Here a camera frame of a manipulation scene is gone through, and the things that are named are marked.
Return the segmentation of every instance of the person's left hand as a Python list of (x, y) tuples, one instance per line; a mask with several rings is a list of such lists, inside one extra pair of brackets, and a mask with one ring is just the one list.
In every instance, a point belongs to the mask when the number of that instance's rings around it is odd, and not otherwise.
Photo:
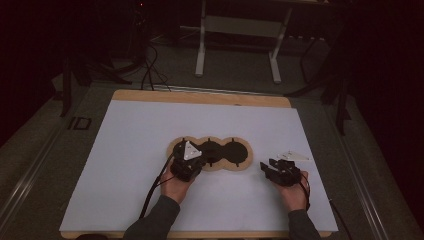
[(174, 177), (174, 174), (172, 174), (170, 169), (172, 162), (172, 160), (169, 162), (165, 173), (161, 176), (160, 181), (163, 183), (160, 185), (160, 191), (162, 195), (170, 197), (178, 204), (181, 204), (187, 194), (188, 189), (190, 188), (190, 185), (194, 182), (194, 179), (192, 179), (190, 182), (184, 182), (177, 177)]

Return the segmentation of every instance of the forearm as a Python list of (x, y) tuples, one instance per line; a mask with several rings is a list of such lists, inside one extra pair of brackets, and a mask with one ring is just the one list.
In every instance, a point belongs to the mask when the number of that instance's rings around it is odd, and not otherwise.
[(180, 206), (169, 197), (161, 195), (150, 214), (133, 223), (124, 234), (124, 240), (166, 239), (180, 212)]
[(306, 210), (289, 212), (289, 235), (292, 240), (321, 239)]

